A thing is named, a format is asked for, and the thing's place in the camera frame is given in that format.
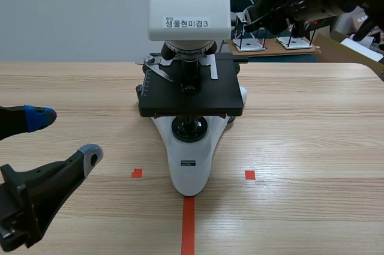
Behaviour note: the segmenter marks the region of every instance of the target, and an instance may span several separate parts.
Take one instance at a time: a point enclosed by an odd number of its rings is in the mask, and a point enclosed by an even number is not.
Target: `red tape line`
[[[256,174],[253,170],[245,171],[245,179],[246,180],[256,180]]]
[[[184,197],[181,255],[194,255],[194,197]]]
[[[135,169],[131,173],[131,178],[141,178],[143,176],[143,169]]]

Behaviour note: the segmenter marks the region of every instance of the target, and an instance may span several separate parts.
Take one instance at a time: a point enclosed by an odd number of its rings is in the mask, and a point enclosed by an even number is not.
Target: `wooden board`
[[[247,55],[251,57],[263,57],[263,56],[284,56],[284,55],[301,55],[301,54],[317,54],[320,50],[313,46],[310,49],[299,49],[299,50],[286,50],[277,40],[267,39],[265,51],[257,52],[239,52],[232,40],[228,41],[228,46],[233,55]]]
[[[45,130],[1,141],[0,166],[104,149],[44,239],[12,255],[181,253],[183,197],[154,123],[139,115],[143,77],[126,62],[0,63],[3,106],[58,113]],[[359,64],[245,64],[238,77],[248,100],[195,198],[196,255],[382,255],[384,83]]]

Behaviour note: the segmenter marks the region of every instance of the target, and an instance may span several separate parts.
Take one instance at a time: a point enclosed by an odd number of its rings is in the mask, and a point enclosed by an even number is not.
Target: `microscope stage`
[[[200,66],[202,89],[197,94],[185,94],[181,88],[181,61],[160,66],[175,81],[170,82],[153,71],[146,72],[139,94],[142,117],[160,116],[241,116],[242,100],[235,63],[216,59],[218,79],[211,79],[209,66]]]

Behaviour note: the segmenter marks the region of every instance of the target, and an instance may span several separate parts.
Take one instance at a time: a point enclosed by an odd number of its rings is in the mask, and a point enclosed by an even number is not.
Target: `blue fingertip pad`
[[[32,106],[24,106],[24,111],[29,133],[52,125],[57,117],[56,112],[51,108],[44,108],[44,111],[39,112]]]

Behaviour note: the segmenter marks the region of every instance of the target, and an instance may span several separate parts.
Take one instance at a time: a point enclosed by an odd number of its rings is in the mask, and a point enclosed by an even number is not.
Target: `red tape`
[[[131,178],[141,178],[143,176],[143,169],[135,169],[131,173]]]
[[[256,174],[253,170],[246,170],[245,171],[245,179],[246,180],[256,180]]]
[[[194,197],[184,197],[181,255],[194,255]]]

